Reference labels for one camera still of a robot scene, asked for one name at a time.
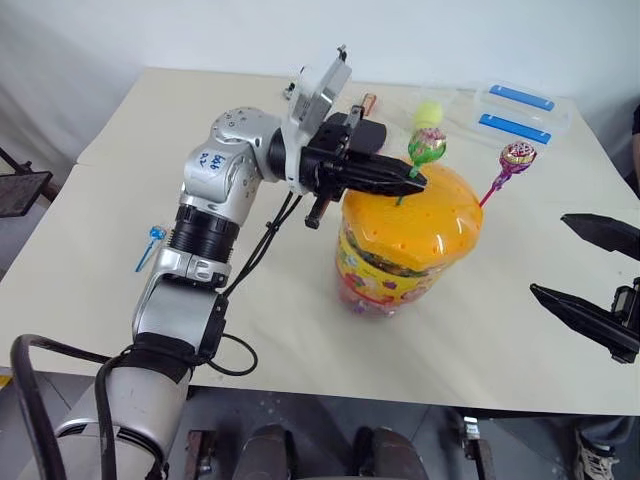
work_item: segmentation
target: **plastic jar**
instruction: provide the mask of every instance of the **plastic jar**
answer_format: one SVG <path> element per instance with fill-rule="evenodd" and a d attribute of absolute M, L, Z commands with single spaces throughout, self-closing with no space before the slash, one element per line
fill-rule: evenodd
<path fill-rule="evenodd" d="M 356 313 L 389 316 L 431 288 L 475 246 L 482 209 L 450 168 L 428 164 L 422 193 L 397 198 L 349 191 L 336 265 L 340 298 Z"/>

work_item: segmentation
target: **cable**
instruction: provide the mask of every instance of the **cable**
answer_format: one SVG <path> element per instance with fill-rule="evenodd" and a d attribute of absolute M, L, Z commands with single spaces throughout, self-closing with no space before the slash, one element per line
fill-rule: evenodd
<path fill-rule="evenodd" d="M 222 373 L 224 375 L 229 375 L 230 377 L 243 377 L 243 376 L 249 375 L 251 372 L 253 372 L 258 366 L 258 354 L 253 349 L 253 347 L 251 345 L 249 345 L 247 342 L 245 342 L 244 340 L 242 340 L 241 338 L 236 337 L 235 335 L 231 335 L 231 334 L 228 334 L 228 333 L 223 333 L 222 337 L 223 338 L 228 338 L 229 340 L 233 340 L 234 342 L 239 343 L 244 348 L 246 348 L 249 351 L 249 353 L 251 354 L 251 356 L 253 357 L 253 363 L 246 370 L 227 370 L 226 368 L 221 367 L 220 365 L 218 365 L 217 363 L 213 362 L 212 360 L 208 360 L 207 361 L 207 365 L 209 365 L 211 368 L 213 368 L 216 372 L 220 372 L 220 373 Z"/>
<path fill-rule="evenodd" d="M 107 397 L 107 376 L 126 354 L 109 359 L 96 374 L 94 393 L 96 397 L 96 413 L 100 431 L 100 470 L 102 480 L 117 480 L 116 441 L 113 435 L 113 421 L 109 398 Z"/>
<path fill-rule="evenodd" d="M 40 478 L 64 480 L 67 476 L 60 448 L 53 433 L 51 420 L 44 408 L 29 358 L 31 346 L 96 363 L 104 363 L 109 360 L 109 357 L 70 347 L 39 335 L 21 335 L 13 341 L 11 346 L 13 382 Z"/>
<path fill-rule="evenodd" d="M 293 204 L 289 206 L 292 198 L 293 193 L 289 192 L 273 221 L 267 223 L 267 231 L 258 242 L 258 245 L 256 245 L 256 247 L 253 249 L 253 252 L 251 252 L 249 259 L 240 269 L 240 272 L 238 272 L 235 280 L 226 288 L 224 292 L 222 292 L 223 296 L 228 298 L 229 295 L 233 293 L 238 284 L 242 282 L 264 258 L 264 255 L 265 253 L 267 253 L 267 250 L 269 249 L 271 242 L 276 236 L 276 233 L 278 233 L 278 230 L 280 229 L 282 224 L 296 209 L 296 207 L 300 203 L 300 200 L 302 200 L 302 195 L 298 195 L 298 197 L 296 197 L 296 199 L 293 201 Z"/>

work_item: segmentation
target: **floor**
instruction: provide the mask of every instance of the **floor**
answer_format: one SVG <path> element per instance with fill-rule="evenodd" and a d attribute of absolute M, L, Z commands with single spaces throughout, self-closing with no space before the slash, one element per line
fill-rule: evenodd
<path fill-rule="evenodd" d="M 92 383 L 89 377 L 39 374 L 49 415 L 57 424 Z M 491 445 L 498 479 L 571 479 L 574 455 L 572 417 L 483 420 L 480 431 Z M 280 423 L 293 432 L 304 476 L 344 473 L 350 443 L 362 425 L 387 426 L 412 439 L 431 480 L 476 479 L 456 434 L 452 409 L 398 402 L 317 397 L 276 392 L 197 388 L 187 402 L 171 453 L 171 478 L 182 478 L 190 429 L 218 432 L 214 474 L 229 479 L 242 444 L 256 428 Z M 640 479 L 638 422 L 619 449 L 616 480 Z M 15 390 L 0 390 L 0 478 L 17 478 L 31 456 Z"/>

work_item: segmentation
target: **yellow ball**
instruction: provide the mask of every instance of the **yellow ball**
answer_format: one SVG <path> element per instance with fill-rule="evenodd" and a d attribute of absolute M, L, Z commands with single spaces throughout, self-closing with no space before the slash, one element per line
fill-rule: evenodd
<path fill-rule="evenodd" d="M 442 106 L 438 102 L 422 102 L 413 114 L 414 128 L 435 128 L 442 122 L 442 116 Z"/>

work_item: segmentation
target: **robotic arm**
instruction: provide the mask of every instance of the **robotic arm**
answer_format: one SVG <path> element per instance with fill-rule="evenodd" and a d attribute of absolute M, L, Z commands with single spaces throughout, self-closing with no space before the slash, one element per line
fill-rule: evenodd
<path fill-rule="evenodd" d="M 105 458 L 111 431 L 118 478 L 163 478 L 192 370 L 211 361 L 223 336 L 228 295 L 218 289 L 262 181 L 312 192 L 311 228 L 347 188 L 390 196 L 424 189 L 425 178 L 411 178 L 402 161 L 349 148 L 361 107 L 341 125 L 325 123 L 351 73 L 345 59 L 342 47 L 326 71 L 303 70 L 284 121 L 254 108 L 230 110 L 187 159 L 175 227 L 136 307 L 133 344 L 104 374 L 109 428 L 90 388 L 55 430 L 66 478 L 115 478 L 104 468 L 115 464 Z M 50 470 L 32 461 L 20 478 L 60 478 Z"/>

